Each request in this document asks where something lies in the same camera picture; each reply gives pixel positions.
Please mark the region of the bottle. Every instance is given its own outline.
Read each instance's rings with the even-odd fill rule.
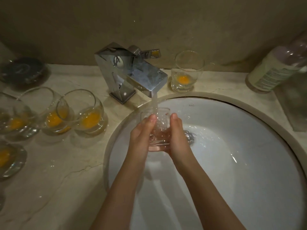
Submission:
[[[307,34],[287,46],[277,46],[246,76],[252,91],[268,93],[307,65]]]

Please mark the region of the person's left arm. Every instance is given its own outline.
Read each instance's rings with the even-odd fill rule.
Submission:
[[[90,230],[129,229],[136,187],[144,170],[155,122],[156,116],[151,115],[131,131],[127,156]]]

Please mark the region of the forearm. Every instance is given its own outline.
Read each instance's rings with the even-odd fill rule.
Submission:
[[[90,230],[129,229],[134,197],[144,165],[126,158]]]
[[[246,230],[194,156],[181,165],[180,174],[204,229]]]

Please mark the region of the person's right arm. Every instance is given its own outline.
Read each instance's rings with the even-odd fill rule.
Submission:
[[[197,162],[177,114],[171,115],[170,125],[172,136],[168,153],[190,191],[203,228],[246,230]]]

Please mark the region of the person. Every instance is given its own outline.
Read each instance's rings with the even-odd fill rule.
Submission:
[[[150,115],[131,131],[126,158],[90,230],[129,229],[155,123],[156,116]],[[197,162],[184,135],[182,120],[175,113],[170,118],[170,131],[170,149],[166,152],[189,189],[203,229],[246,230]]]

